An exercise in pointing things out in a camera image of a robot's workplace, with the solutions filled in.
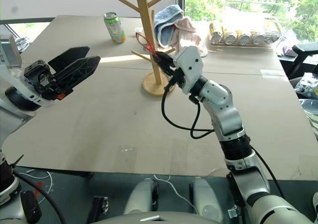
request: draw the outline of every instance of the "table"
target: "table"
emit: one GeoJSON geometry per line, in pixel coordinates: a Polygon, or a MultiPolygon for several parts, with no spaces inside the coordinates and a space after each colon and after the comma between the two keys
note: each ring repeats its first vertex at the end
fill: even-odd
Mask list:
{"type": "MultiPolygon", "coordinates": [[[[142,80],[152,68],[129,54],[131,49],[142,52],[132,38],[138,19],[122,19],[122,23],[127,42],[118,45],[110,41],[102,18],[58,16],[22,54],[26,64],[38,58],[48,62],[69,47],[87,45],[89,55],[100,55],[102,60],[73,94],[53,107],[39,109],[34,119],[5,141],[8,160],[23,153],[19,165],[30,167],[224,176],[227,169],[215,135],[192,140],[188,132],[164,120],[160,98],[142,89],[142,80]]],[[[225,65],[233,51],[225,48],[209,54],[204,75],[232,90],[252,145],[278,179],[317,179],[318,145],[296,94],[288,82],[259,71],[280,70],[278,59],[274,62],[273,52],[259,49],[262,61],[249,70],[254,59],[247,60],[248,50],[242,49],[245,55],[235,65],[212,65],[225,65]]],[[[166,113],[174,122],[190,127],[196,106],[175,89],[167,98],[166,113]]],[[[211,127],[206,111],[197,126],[211,127]]]]}

